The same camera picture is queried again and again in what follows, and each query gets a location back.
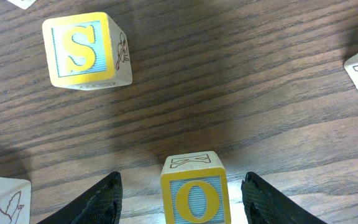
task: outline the yellow letter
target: yellow letter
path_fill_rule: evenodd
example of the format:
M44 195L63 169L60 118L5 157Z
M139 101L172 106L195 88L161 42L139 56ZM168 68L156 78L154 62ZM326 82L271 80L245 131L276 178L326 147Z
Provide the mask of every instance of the yellow letter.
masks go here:
M77 33L82 33L88 38L89 43L94 43L94 30L93 26L88 26L87 28L82 26L73 27L68 30L63 36L63 46L71 54L75 56L81 56L85 58L85 63L83 65L77 65L70 56L66 58L67 73L70 73L73 70L76 71L85 71L94 65L96 56L92 48L76 43L73 40L73 35Z
M201 218L196 218L190 211L189 207L189 193L190 189L194 186L201 187L203 189L205 198L206 198L206 211L204 213L204 216ZM186 183L183 185L176 197L176 208L178 210L178 213L184 218L186 221L191 223L204 223L212 219L219 209L219 195L215 188L201 180L194 180Z

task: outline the brown wooden tabletop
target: brown wooden tabletop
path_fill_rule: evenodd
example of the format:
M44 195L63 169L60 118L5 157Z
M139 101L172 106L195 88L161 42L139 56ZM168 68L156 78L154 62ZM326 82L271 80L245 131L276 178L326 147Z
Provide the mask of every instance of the brown wooden tabletop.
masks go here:
M55 88L41 25L107 12L134 82ZM163 223L173 154L216 151L233 223L254 171L328 223L358 223L358 0L0 0L0 176L32 182L37 223L117 170L121 223Z

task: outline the wooden surface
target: wooden surface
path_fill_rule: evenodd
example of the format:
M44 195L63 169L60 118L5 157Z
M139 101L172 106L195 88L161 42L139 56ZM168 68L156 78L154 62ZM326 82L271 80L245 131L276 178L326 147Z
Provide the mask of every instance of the wooden surface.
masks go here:
M129 39L134 83L50 84L41 24L107 12ZM32 182L36 223L108 173L121 223L163 223L172 154L216 151L233 223L254 171L328 223L358 223L358 0L0 0L0 176Z

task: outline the yellow letter o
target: yellow letter o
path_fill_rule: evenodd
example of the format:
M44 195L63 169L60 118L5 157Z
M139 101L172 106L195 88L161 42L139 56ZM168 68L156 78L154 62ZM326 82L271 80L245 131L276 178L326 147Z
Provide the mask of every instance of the yellow letter o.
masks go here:
M206 198L206 211L201 218L196 218L189 207L189 193L190 189L194 186L198 186L203 189ZM194 180L183 185L176 197L176 208L178 213L188 222L191 223L204 223L212 219L219 209L219 195L215 188L201 180Z

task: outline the wooden table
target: wooden table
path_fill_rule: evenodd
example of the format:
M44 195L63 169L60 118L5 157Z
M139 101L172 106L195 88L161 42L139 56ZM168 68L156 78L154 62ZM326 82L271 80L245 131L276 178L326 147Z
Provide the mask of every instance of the wooden table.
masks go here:
M132 85L55 88L41 25L107 12L129 39ZM121 223L163 223L172 154L216 151L233 223L252 170L328 223L358 223L358 0L0 0L0 176L32 181L32 221L108 173Z

